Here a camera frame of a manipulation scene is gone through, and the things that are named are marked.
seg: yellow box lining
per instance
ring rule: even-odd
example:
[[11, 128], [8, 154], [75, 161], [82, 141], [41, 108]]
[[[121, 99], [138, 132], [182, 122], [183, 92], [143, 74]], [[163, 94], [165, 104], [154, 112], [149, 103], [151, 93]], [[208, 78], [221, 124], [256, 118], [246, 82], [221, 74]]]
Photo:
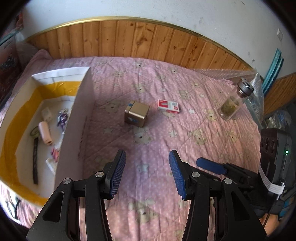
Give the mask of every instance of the yellow box lining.
[[41, 102], [61, 96], [76, 96], [80, 84], [80, 81], [60, 81], [37, 87], [30, 99], [18, 110], [7, 128], [0, 155], [1, 180], [17, 195], [38, 206], [44, 206], [48, 199], [37, 195], [19, 182], [15, 152]]

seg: pink roll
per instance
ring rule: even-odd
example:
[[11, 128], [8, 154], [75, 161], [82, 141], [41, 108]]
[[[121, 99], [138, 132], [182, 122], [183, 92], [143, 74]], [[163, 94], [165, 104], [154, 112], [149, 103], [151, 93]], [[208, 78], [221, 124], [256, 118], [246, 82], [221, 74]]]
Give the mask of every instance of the pink roll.
[[51, 145], [53, 143], [52, 141], [52, 136], [50, 135], [49, 132], [49, 127], [46, 121], [42, 121], [39, 123], [38, 125], [39, 131], [40, 131], [40, 135], [42, 137], [43, 142], [46, 145]]

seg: cardboard box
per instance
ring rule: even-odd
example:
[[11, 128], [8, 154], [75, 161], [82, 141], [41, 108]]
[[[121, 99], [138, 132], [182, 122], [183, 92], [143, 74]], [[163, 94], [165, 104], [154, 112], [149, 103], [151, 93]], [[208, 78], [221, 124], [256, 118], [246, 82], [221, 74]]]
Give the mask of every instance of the cardboard box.
[[131, 101], [125, 110], [124, 121], [138, 127], [143, 127], [148, 111], [148, 105]]
[[157, 109], [160, 111], [170, 112], [170, 113], [179, 113], [180, 108], [177, 102], [168, 101], [168, 100], [158, 100]]
[[[11, 102], [0, 127], [0, 180], [18, 196], [42, 207], [56, 187], [69, 177], [83, 178], [83, 161], [78, 159], [85, 122], [94, 105], [94, 88], [89, 67], [57, 69], [32, 75]], [[46, 164], [53, 146], [38, 142], [38, 184], [33, 183], [33, 138], [31, 130], [43, 121], [41, 111], [48, 107], [48, 122], [55, 145], [60, 146], [56, 175]], [[62, 134], [57, 127], [58, 112], [68, 108], [69, 118]]]

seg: glass jar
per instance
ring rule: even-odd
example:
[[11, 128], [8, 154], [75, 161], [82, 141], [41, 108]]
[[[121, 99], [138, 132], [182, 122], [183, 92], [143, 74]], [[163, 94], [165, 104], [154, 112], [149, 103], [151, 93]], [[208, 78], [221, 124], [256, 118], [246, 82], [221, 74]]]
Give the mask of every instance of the glass jar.
[[218, 109], [219, 115], [224, 120], [229, 120], [253, 93], [254, 87], [245, 79], [241, 78], [232, 89], [223, 105]]

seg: metal screw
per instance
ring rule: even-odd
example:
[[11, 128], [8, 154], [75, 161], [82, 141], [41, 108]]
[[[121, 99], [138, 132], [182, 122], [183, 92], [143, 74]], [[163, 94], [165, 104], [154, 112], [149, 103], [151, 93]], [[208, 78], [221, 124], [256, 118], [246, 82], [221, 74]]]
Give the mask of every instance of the metal screw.
[[225, 179], [224, 179], [224, 182], [225, 182], [226, 184], [232, 184], [232, 181], [231, 181], [231, 179], [229, 179], [229, 178], [225, 178]]
[[96, 173], [96, 177], [102, 177], [102, 176], [104, 176], [104, 173], [103, 172], [97, 172]]
[[191, 176], [193, 176], [193, 177], [200, 177], [200, 174], [198, 172], [193, 172], [193, 173], [191, 173]]
[[71, 179], [70, 178], [65, 178], [64, 180], [63, 180], [63, 183], [64, 184], [69, 184], [71, 182]]

